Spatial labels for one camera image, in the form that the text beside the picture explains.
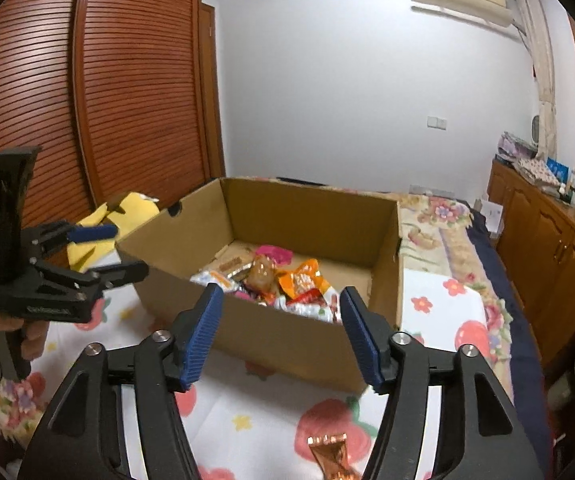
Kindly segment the pink chicken leg snack packet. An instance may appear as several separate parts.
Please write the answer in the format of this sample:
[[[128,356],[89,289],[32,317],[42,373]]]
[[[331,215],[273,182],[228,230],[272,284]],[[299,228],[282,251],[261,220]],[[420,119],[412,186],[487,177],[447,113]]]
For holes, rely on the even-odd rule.
[[[284,270],[293,260],[292,250],[276,245],[262,245],[252,251],[254,263],[240,287],[248,297],[271,307],[281,295],[277,273]]]

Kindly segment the white duck snack packet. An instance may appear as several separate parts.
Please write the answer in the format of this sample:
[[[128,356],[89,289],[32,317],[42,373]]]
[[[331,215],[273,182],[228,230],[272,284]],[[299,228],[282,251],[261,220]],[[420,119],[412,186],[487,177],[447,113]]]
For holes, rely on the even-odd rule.
[[[324,294],[319,289],[310,289],[294,299],[281,295],[274,300],[272,307],[304,318],[314,318],[332,324],[342,323],[338,292],[334,288],[329,288]]]

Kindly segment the yellow plush toy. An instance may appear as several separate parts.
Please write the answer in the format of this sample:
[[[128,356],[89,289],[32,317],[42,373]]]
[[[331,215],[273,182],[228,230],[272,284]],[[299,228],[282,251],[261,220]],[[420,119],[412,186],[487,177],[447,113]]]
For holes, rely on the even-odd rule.
[[[83,228],[112,226],[116,229],[116,233],[108,240],[68,244],[66,248],[68,266],[73,271],[87,271],[112,252],[117,240],[121,240],[138,226],[156,217],[159,212],[157,198],[138,192],[115,195],[88,217],[80,220],[77,225]]]

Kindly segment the clear biscuit stick packet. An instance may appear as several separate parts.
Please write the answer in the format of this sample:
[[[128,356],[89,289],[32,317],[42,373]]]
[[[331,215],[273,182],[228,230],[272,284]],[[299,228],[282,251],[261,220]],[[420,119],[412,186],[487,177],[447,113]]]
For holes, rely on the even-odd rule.
[[[216,262],[214,269],[225,278],[229,278],[229,280],[241,281],[251,271],[253,263],[254,255],[250,252],[245,252],[244,254],[230,256],[225,258],[225,260]]]

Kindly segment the copper foil candy wrapper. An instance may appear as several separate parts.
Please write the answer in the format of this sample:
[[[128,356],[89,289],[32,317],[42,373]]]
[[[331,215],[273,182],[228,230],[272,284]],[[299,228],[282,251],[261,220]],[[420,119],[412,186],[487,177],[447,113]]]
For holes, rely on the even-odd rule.
[[[361,474],[350,465],[347,434],[325,434],[307,439],[309,450],[320,467],[324,480],[360,480]]]

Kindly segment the wooden louvered wardrobe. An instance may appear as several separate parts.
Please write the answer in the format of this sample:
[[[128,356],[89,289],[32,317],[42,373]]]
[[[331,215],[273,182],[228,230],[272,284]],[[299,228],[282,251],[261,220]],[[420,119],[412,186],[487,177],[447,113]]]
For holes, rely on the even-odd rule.
[[[214,25],[204,0],[0,0],[0,150],[40,147],[26,224],[224,174]]]

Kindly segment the wooden sideboard cabinet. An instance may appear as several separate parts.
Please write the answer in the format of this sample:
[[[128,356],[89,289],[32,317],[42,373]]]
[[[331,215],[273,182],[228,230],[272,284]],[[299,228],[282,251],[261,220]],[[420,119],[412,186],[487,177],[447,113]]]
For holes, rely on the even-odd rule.
[[[497,253],[550,365],[575,337],[575,209],[497,160],[487,193],[503,207]]]

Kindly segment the brown cardboard box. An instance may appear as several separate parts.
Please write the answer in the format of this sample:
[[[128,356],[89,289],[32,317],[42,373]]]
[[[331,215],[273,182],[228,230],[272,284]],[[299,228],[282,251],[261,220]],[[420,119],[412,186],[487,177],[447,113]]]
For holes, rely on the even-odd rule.
[[[142,260],[136,291],[170,323],[207,282],[225,292],[216,347],[268,370],[336,390],[365,388],[341,322],[351,287],[400,321],[400,206],[393,197],[279,180],[225,178],[184,197],[117,244]]]

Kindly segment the small white desk fan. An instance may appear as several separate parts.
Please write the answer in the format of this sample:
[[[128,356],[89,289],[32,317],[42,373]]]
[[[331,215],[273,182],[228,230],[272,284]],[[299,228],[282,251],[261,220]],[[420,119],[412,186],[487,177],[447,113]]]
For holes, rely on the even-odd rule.
[[[530,137],[531,137],[531,143],[534,144],[534,146],[538,146],[539,141],[540,141],[540,116],[539,115],[535,115],[533,117],[533,119],[531,120]]]

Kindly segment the cream patterned curtain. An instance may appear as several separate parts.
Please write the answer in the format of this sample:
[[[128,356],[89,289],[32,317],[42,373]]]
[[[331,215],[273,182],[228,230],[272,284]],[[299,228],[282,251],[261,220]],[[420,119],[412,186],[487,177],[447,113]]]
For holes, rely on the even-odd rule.
[[[536,74],[539,100],[537,157],[557,158],[557,110],[551,39],[540,0],[516,0]]]

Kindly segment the white wall switch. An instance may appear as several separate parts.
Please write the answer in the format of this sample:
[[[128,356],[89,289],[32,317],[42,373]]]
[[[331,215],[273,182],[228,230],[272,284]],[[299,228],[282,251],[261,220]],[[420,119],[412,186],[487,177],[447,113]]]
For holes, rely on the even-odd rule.
[[[429,116],[426,125],[432,129],[446,130],[447,120],[445,118]]]

